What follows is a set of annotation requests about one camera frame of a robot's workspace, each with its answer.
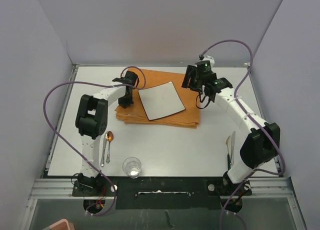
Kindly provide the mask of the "white square plate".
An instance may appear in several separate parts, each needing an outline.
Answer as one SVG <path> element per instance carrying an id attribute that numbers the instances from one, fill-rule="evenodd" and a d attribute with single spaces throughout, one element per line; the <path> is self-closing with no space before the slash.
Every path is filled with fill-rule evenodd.
<path id="1" fill-rule="evenodd" d="M 138 90 L 149 121 L 165 118 L 186 109 L 172 81 Z"/>

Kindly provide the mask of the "orange cloth placemat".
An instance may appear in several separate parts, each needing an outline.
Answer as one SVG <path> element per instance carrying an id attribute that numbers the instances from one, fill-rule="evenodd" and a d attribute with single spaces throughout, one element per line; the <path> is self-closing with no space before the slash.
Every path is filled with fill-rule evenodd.
<path id="1" fill-rule="evenodd" d="M 166 71 L 131 67 L 138 74 L 138 87 L 133 90 L 133 105 L 118 106 L 116 118 L 126 124 L 160 124 L 196 128 L 200 123 L 200 110 L 196 107 L 198 93 L 182 88 L 185 75 Z"/>

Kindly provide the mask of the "copper bowl spoon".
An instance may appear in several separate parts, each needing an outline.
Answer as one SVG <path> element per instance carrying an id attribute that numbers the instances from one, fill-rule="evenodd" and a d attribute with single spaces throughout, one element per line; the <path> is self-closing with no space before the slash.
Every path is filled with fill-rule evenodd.
<path id="1" fill-rule="evenodd" d="M 110 163 L 110 148 L 111 148 L 111 142 L 113 141 L 113 139 L 114 139 L 114 134 L 113 134 L 113 132 L 112 131 L 108 131 L 107 133 L 106 133 L 106 137 L 105 137 L 105 139 L 106 139 L 106 141 L 107 141 L 107 155 L 106 155 L 106 160 L 105 160 L 105 162 L 107 163 L 107 164 L 109 164 Z"/>

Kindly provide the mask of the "clear drinking glass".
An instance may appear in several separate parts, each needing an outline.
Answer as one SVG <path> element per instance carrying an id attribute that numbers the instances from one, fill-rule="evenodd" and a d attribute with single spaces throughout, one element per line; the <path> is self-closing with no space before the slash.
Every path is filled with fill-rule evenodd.
<path id="1" fill-rule="evenodd" d="M 141 161 L 136 157 L 129 157 L 123 162 L 122 170 L 128 177 L 136 179 L 142 170 Z"/>

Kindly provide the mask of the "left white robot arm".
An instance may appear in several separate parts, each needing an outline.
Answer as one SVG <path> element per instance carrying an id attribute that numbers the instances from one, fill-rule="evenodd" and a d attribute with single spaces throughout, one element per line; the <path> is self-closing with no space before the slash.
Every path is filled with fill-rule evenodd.
<path id="1" fill-rule="evenodd" d="M 111 87 L 80 98 L 75 127 L 81 139 L 82 165 L 77 181 L 91 196 L 102 189 L 100 141 L 107 129 L 109 106 L 116 101 L 121 107 L 131 106 L 134 103 L 133 89 L 138 84 L 138 75 L 127 71 L 124 76 L 114 78 Z"/>

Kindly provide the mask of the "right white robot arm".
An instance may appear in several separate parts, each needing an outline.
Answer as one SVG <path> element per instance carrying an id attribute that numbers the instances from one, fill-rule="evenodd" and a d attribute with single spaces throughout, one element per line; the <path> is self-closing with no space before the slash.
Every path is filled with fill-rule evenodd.
<path id="1" fill-rule="evenodd" d="M 248 175 L 278 155 L 280 127 L 256 115 L 235 93 L 235 88 L 226 78 L 217 78 L 208 60 L 187 66 L 182 88 L 204 95 L 210 102 L 216 103 L 246 135 L 239 150 L 239 160 L 223 175 L 222 188 L 232 195 L 240 189 L 240 183 Z"/>

